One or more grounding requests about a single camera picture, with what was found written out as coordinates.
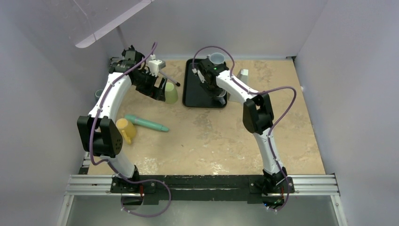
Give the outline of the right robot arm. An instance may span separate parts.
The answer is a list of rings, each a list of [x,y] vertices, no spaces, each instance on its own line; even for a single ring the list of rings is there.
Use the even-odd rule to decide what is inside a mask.
[[[289,192],[293,184],[288,179],[274,141],[272,132],[274,113],[270,96],[240,81],[232,74],[226,63],[216,65],[206,58],[193,66],[192,72],[198,76],[201,87],[212,98],[230,94],[242,105],[243,125],[254,136],[263,162],[264,182],[261,186],[263,191],[268,194],[282,191],[282,187],[287,186],[286,191]]]

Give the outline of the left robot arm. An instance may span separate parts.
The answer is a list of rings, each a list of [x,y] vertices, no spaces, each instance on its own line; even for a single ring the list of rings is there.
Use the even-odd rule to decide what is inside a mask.
[[[165,61],[157,59],[153,52],[145,56],[133,46],[123,50],[121,57],[111,58],[108,79],[95,106],[77,119],[81,142],[91,163],[107,163],[130,193],[140,188],[140,179],[137,166],[122,151],[125,139],[116,126],[117,112],[131,86],[154,100],[165,101],[167,79],[155,86],[165,66]]]

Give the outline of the blue patterned mug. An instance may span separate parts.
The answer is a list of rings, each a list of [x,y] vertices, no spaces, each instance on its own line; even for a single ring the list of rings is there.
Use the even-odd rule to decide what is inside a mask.
[[[221,103],[221,105],[226,104],[225,96],[226,96],[226,91],[224,90],[223,92],[220,93],[220,95],[217,96],[217,100]]]

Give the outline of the white mug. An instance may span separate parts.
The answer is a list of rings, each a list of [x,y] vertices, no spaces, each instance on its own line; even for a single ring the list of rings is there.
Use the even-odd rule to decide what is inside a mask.
[[[225,62],[225,56],[219,52],[215,52],[210,55],[207,55],[207,58],[214,65],[220,65]]]

